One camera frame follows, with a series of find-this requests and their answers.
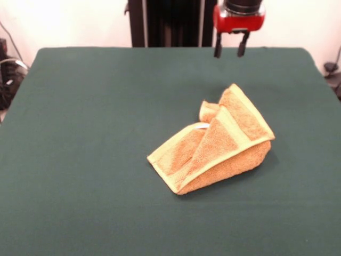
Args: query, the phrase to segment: cable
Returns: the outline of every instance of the cable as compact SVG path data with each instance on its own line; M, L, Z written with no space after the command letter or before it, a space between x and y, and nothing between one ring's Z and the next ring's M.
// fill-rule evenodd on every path
M341 54L341 47L340 47L340 49L339 49L339 53L337 54L337 58L336 58L336 61L335 61L336 64L337 64L337 63L339 62L339 60L340 60L340 54Z
M28 67L22 60L19 60L19 59L16 59L16 58L4 59L4 60L0 61L0 65L3 64L3 63L9 62L9 61L15 62L15 63L18 64L20 67L23 67L23 68L26 69L26 70L29 69L29 67Z
M2 24L1 21L0 21L0 26L3 28L3 30L4 30L4 31L8 34L8 36L10 37L10 40L11 40L11 42L12 42L12 44L13 44L13 46L14 46L14 48L15 48L15 50L16 50L16 52L17 52L19 58L20 58L20 60L22 61L22 56L21 56L21 54L20 54L20 52L19 52L19 50L18 50L18 48L17 48L17 46L16 46L16 44L15 44L13 38L12 38L11 33L4 27L4 25Z

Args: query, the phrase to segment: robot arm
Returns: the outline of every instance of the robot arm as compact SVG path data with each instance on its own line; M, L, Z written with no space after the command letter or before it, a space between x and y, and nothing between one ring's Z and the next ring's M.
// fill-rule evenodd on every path
M244 55L250 32L259 30L264 23L265 8L261 3L262 0L225 0L223 5L215 6L213 23L217 29L217 41L214 57L220 58L222 33L243 33L237 55Z

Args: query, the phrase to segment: green table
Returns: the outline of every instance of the green table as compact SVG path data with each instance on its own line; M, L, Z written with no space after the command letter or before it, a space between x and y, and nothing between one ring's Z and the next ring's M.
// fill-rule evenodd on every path
M174 195L146 156L234 82L271 151ZM43 49L0 128L1 256L339 256L340 128L302 49Z

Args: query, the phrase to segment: towel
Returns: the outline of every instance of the towel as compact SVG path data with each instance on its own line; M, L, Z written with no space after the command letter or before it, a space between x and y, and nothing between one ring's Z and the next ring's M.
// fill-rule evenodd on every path
M185 127L147 157L168 187L183 195L259 166L274 134L235 84L218 104L201 104L199 123Z

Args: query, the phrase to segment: white wall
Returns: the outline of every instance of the white wall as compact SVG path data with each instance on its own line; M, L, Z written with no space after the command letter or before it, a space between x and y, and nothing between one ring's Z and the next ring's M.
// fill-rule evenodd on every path
M0 0L0 20L31 63L47 46L131 46L127 0ZM340 0L264 0L265 24L249 46L304 47L322 70L341 44ZM5 33L0 29L0 36ZM224 46L238 46L240 35L225 35ZM13 48L8 43L10 53Z
M0 0L0 20L11 32L24 61L42 47L131 47L127 0ZM0 37L5 37L0 28ZM15 55L11 43L9 52Z

